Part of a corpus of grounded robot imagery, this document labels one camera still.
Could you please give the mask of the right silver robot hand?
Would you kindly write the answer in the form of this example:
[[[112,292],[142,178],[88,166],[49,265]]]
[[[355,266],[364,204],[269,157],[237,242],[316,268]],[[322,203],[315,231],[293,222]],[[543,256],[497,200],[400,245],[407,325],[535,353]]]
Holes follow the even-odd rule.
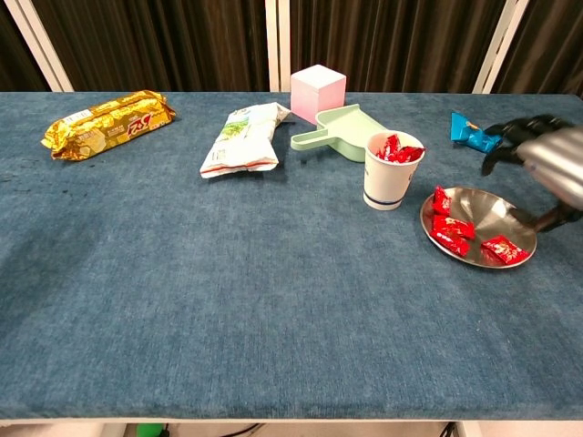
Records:
[[[492,173],[496,163],[519,165],[557,198],[557,205],[534,217],[514,208],[511,215],[536,233],[548,232],[582,218],[582,126],[549,114],[515,118],[488,127],[509,143],[489,152],[481,174]]]

